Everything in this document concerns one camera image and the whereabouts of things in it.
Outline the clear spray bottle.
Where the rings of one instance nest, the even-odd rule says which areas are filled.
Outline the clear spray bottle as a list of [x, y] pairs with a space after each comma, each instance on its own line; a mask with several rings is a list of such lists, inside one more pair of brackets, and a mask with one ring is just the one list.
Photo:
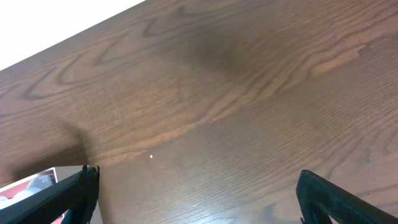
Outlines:
[[28, 185], [27, 189], [43, 190], [54, 184], [53, 177], [51, 175], [41, 175], [32, 179]]

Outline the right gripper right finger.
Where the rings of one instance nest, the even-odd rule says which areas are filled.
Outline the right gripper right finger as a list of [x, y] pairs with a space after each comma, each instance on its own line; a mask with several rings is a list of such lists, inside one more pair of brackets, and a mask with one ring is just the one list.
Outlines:
[[296, 194], [304, 224], [397, 224], [397, 218], [310, 170], [302, 170]]

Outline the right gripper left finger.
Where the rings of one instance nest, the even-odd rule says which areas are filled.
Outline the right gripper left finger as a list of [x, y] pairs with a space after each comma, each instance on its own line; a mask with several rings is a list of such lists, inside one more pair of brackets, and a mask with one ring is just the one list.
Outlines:
[[100, 224], [100, 168], [64, 166], [72, 174], [1, 210], [1, 224]]

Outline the white lotion tube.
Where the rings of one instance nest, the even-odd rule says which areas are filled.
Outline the white lotion tube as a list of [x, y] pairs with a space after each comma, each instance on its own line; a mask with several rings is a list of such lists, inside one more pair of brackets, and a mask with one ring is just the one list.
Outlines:
[[17, 202], [20, 202], [21, 200], [24, 200], [27, 197], [30, 197], [30, 196], [40, 192], [40, 191], [41, 191], [41, 189], [34, 187], [34, 188], [25, 189], [25, 190], [18, 192], [15, 196], [13, 196], [13, 198], [7, 198], [5, 196], [1, 196], [0, 209], [2, 210], [6, 207], [9, 207]]

